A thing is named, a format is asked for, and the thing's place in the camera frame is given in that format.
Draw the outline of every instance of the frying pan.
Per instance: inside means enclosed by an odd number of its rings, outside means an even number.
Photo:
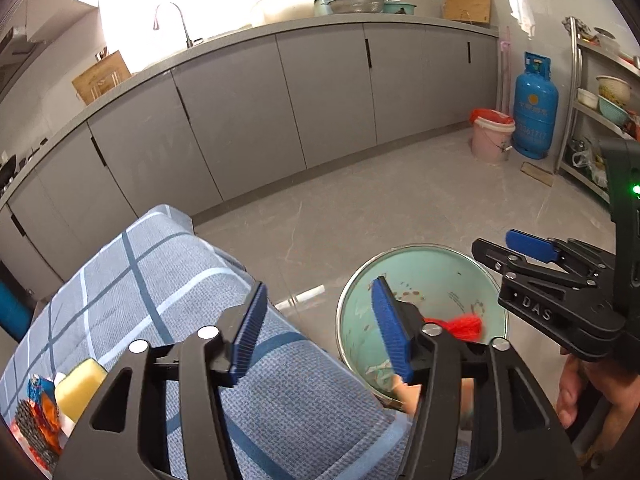
[[[6,162],[6,164],[0,168],[0,189],[9,183],[9,179],[14,176],[15,173],[15,155]]]

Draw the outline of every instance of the blue gripper pad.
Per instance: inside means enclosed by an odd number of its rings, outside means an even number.
[[[504,241],[512,251],[535,258],[539,262],[548,264],[558,260],[558,250],[549,240],[512,229],[507,232]]]
[[[266,314],[267,287],[261,285],[244,316],[244,320],[242,320],[242,326],[232,344],[232,365],[229,374],[231,375],[233,384],[238,384],[238,381],[244,377],[249,369],[251,356],[254,353],[255,342],[258,339],[258,334],[260,333]]]
[[[410,384],[414,376],[409,364],[410,340],[396,313],[395,302],[396,298],[388,290],[386,283],[381,278],[373,280],[371,303],[382,340],[385,342],[386,353],[389,354],[394,372],[402,377],[405,383]]]

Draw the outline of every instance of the tile floor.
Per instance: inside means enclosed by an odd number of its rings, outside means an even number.
[[[478,237],[504,242],[509,229],[573,237],[614,251],[606,208],[562,176],[552,187],[473,158],[470,130],[423,140],[280,190],[196,227],[247,266],[273,303],[320,346],[338,355],[335,311],[351,275],[372,256],[412,242],[470,254]],[[324,292],[305,300],[306,291]],[[515,316],[510,340],[555,401],[559,347]]]

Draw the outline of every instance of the gray kitchen cabinet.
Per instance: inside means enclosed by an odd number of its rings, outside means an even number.
[[[433,128],[425,106],[427,33],[424,25],[365,23],[371,55],[371,87],[378,143]]]
[[[495,63],[486,55],[491,43],[497,52],[496,38],[431,26],[427,27],[427,37],[429,81],[425,104],[433,127],[466,121],[474,108],[494,108],[497,53]]]
[[[66,136],[35,171],[87,259],[136,219],[100,159],[86,123]]]
[[[63,280],[71,278],[90,257],[58,213],[36,171],[11,195],[9,208],[33,246]]]
[[[7,206],[0,209],[0,260],[24,289],[33,292],[36,300],[57,292],[62,285],[62,280],[20,232]]]
[[[171,72],[117,98],[88,124],[137,215],[162,203],[193,215],[222,202]]]
[[[217,50],[173,73],[224,200],[305,169],[275,36]]]
[[[276,39],[306,166],[375,146],[362,24],[293,30]]]

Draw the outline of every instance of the blue plaid tablecloth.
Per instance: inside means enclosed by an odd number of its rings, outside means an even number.
[[[188,216],[152,209],[34,322],[0,378],[0,413],[9,423],[30,374],[69,373],[89,357],[110,370],[135,339],[182,341],[242,303],[253,281],[237,260],[194,236]],[[411,424],[271,306],[250,370],[223,390],[222,402],[245,479],[395,478]],[[166,405],[172,474],[186,478],[177,383],[168,384]],[[465,454],[458,458],[464,467]]]

